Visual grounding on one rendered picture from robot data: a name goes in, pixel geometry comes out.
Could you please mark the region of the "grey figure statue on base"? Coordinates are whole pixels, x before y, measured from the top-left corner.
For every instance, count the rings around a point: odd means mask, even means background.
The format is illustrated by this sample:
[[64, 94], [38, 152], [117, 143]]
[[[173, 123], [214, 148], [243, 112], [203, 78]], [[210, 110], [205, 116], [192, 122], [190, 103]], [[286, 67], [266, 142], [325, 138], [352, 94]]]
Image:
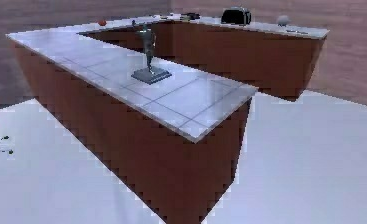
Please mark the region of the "grey figure statue on base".
[[137, 31], [137, 34], [142, 38], [146, 67], [136, 70], [131, 77], [149, 85], [170, 77], [171, 73], [169, 71], [151, 65], [156, 46], [156, 34], [147, 24], [143, 24], [142, 29]]

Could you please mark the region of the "black toaster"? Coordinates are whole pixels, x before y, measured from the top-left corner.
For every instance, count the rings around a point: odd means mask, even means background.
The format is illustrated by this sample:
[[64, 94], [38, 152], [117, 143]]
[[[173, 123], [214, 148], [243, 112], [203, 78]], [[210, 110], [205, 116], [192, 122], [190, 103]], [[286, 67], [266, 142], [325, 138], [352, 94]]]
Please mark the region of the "black toaster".
[[243, 7], [230, 7], [223, 11], [221, 22], [223, 24], [249, 25], [251, 12]]

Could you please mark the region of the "brown counter with tiled top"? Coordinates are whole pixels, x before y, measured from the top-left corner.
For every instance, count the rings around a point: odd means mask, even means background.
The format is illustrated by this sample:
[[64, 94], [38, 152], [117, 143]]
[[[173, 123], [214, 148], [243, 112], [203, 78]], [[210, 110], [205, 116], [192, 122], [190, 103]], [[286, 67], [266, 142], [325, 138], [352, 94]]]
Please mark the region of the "brown counter with tiled top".
[[[151, 85], [131, 77], [143, 24], [171, 73]], [[9, 35], [36, 100], [165, 224], [201, 224], [234, 180], [253, 95], [297, 99], [326, 38], [177, 14]]]

